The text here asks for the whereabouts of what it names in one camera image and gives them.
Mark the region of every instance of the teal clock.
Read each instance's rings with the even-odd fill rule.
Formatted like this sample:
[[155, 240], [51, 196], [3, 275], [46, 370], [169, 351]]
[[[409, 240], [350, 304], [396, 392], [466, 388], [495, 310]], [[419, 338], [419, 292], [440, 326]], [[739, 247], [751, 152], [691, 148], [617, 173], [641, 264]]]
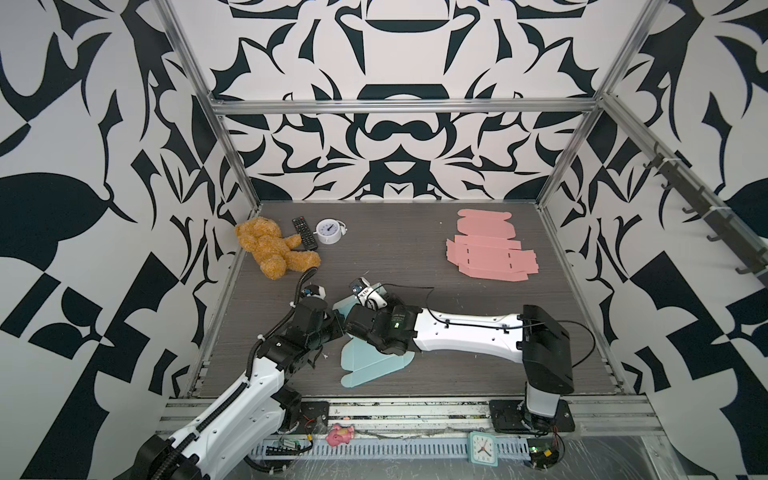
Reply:
[[496, 437], [483, 432], [469, 434], [469, 461], [478, 465], [498, 465]]

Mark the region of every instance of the hook rack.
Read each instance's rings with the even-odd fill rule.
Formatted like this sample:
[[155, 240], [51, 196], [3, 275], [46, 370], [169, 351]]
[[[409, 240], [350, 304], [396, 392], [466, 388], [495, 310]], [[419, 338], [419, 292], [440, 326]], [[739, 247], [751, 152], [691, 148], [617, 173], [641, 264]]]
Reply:
[[740, 275], [754, 273], [768, 286], [768, 247], [688, 166], [678, 158], [657, 154], [646, 169], [655, 167], [667, 180], [662, 188], [675, 189], [690, 205], [686, 214], [696, 213], [712, 228], [710, 242], [723, 241], [744, 263], [736, 268]]

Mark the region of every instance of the slotted cable tray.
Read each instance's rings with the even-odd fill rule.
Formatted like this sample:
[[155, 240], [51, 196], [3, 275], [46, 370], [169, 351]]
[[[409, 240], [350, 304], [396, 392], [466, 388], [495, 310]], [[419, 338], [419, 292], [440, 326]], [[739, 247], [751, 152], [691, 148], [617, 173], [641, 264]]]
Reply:
[[[519, 437], [497, 437], [499, 458], [530, 460], [528, 443]], [[312, 450], [301, 455], [264, 455], [274, 440], [264, 440], [251, 451], [253, 460], [416, 460], [432, 458], [468, 458], [467, 438], [448, 439], [353, 439], [336, 447], [324, 439], [315, 440]]]

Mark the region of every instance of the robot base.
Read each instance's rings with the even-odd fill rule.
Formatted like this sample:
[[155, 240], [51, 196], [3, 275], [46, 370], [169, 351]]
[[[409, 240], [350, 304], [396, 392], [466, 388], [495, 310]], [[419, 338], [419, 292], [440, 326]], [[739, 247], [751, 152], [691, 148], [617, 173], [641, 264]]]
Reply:
[[[519, 408], [523, 400], [491, 400], [491, 421], [496, 432], [530, 434], [533, 433], [524, 423], [524, 413]], [[558, 432], [573, 432], [576, 429], [568, 402], [560, 400], [558, 410], [554, 414], [554, 424]]]

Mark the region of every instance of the black and white wallpaper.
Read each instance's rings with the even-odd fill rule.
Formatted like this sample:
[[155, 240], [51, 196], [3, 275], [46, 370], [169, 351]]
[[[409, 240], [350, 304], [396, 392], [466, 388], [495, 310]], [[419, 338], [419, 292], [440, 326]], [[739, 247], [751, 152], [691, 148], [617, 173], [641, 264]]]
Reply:
[[0, 477], [113, 478], [184, 393], [250, 207], [150, 2], [0, 18]]
[[535, 199], [579, 112], [231, 115], [264, 200]]
[[558, 240], [689, 473], [768, 474], [768, 290], [645, 162], [603, 113], [548, 205]]
[[671, 0], [616, 93], [768, 238], [768, 4]]
[[592, 96], [645, 0], [174, 0], [221, 99]]

